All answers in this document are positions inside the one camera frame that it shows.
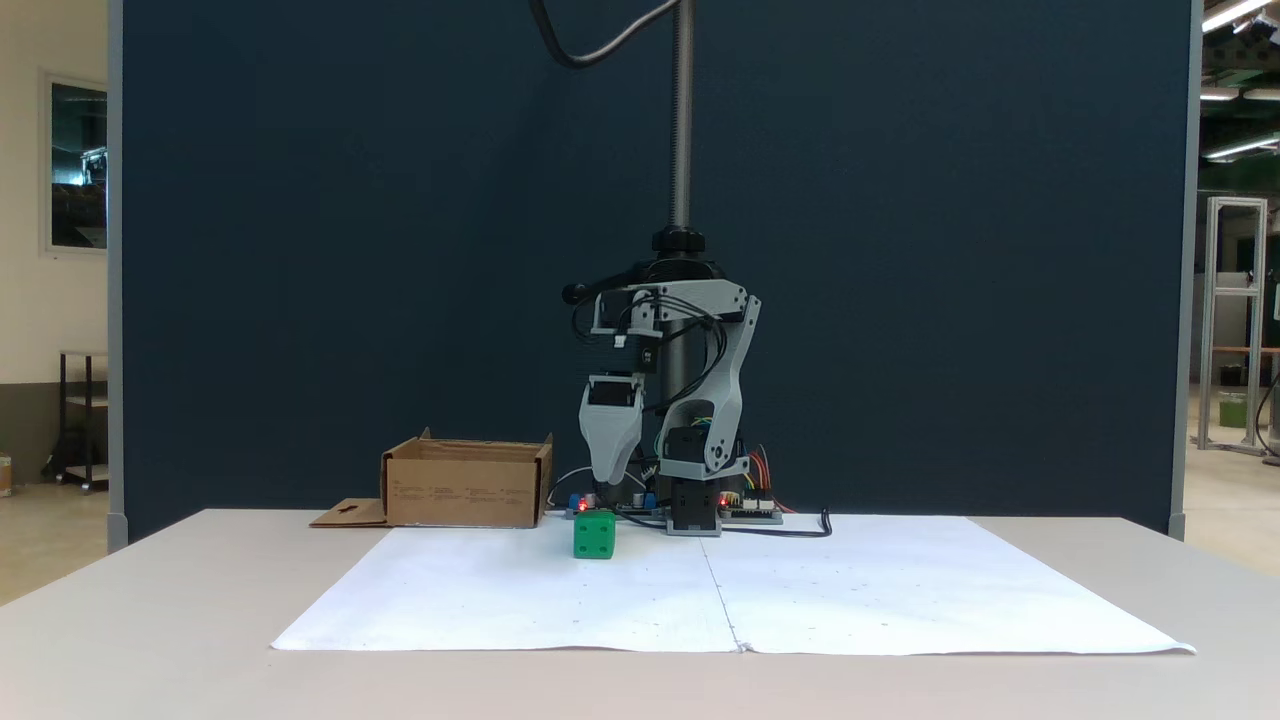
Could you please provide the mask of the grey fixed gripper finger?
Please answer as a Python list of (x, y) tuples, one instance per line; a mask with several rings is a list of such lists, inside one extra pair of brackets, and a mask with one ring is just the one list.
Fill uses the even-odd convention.
[(641, 420), (586, 420), (582, 437), (595, 482), (618, 486), (643, 433)]

